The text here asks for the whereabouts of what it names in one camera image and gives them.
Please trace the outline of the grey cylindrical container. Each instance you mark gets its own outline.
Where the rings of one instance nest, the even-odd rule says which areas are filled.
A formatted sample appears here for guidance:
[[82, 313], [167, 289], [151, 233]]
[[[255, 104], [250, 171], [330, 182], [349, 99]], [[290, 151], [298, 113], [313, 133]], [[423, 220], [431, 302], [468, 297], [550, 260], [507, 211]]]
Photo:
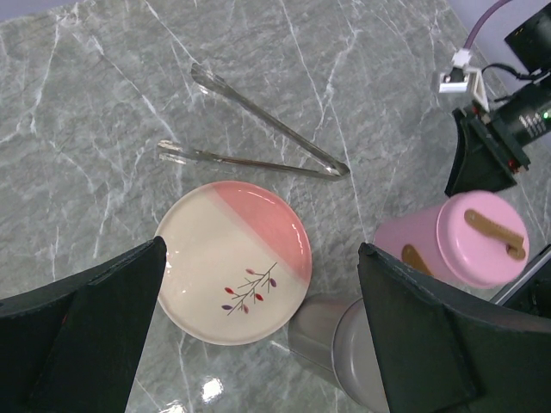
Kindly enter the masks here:
[[306, 298], [288, 325], [288, 347], [306, 370], [334, 381], [333, 343], [342, 317], [356, 299], [315, 294]]

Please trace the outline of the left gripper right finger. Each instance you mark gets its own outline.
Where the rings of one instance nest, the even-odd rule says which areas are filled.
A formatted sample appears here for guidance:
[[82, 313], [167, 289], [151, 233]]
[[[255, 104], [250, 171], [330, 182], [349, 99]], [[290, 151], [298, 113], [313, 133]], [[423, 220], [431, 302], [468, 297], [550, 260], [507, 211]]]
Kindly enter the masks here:
[[358, 275], [392, 412], [548, 412], [550, 321], [423, 274], [371, 243]]

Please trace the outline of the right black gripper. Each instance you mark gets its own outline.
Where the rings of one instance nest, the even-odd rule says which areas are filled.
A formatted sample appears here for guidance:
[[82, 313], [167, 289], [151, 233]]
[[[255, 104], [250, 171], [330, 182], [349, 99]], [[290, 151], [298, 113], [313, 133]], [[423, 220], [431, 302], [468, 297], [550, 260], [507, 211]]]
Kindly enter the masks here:
[[512, 188], [513, 175], [530, 165], [523, 148], [550, 133], [550, 81], [523, 86], [489, 112], [475, 103], [452, 115], [458, 140], [444, 193]]

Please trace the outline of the pink round lid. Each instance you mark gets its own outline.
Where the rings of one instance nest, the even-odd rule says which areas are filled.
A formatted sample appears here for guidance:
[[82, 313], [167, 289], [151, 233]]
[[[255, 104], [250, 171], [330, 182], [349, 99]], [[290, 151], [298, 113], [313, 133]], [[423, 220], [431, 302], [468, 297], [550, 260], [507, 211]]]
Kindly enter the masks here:
[[436, 241], [451, 274], [475, 288], [513, 281], [528, 261], [523, 219], [507, 201], [486, 191], [446, 201], [437, 216]]

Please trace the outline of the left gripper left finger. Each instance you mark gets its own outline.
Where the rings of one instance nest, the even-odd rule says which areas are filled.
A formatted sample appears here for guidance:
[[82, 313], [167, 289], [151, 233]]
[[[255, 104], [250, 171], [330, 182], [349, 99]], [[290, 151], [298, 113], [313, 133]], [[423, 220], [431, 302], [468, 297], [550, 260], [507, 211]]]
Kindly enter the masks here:
[[3, 412], [122, 412], [164, 277], [155, 237], [1, 301]]

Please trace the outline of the grey round lid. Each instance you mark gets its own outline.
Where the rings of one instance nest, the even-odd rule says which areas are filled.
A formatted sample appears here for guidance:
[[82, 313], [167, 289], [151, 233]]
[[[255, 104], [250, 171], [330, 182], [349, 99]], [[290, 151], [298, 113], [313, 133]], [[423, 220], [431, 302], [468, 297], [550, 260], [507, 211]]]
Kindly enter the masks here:
[[389, 412], [362, 299], [353, 302], [337, 324], [332, 366], [338, 386], [352, 400], [372, 412]]

